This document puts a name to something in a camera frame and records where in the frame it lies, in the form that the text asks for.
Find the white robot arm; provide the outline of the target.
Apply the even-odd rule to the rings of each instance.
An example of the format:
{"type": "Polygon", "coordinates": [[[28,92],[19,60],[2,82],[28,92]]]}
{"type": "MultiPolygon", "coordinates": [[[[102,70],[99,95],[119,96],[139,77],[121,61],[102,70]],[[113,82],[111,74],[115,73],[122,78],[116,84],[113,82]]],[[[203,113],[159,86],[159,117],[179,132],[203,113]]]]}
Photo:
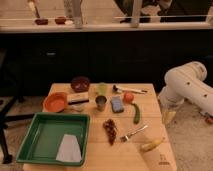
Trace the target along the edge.
{"type": "Polygon", "coordinates": [[[162,122],[167,125],[186,99],[200,108],[206,122],[213,124],[213,87],[204,83],[206,67],[197,61],[168,70],[164,76],[165,86],[158,95],[162,110],[162,122]]]}

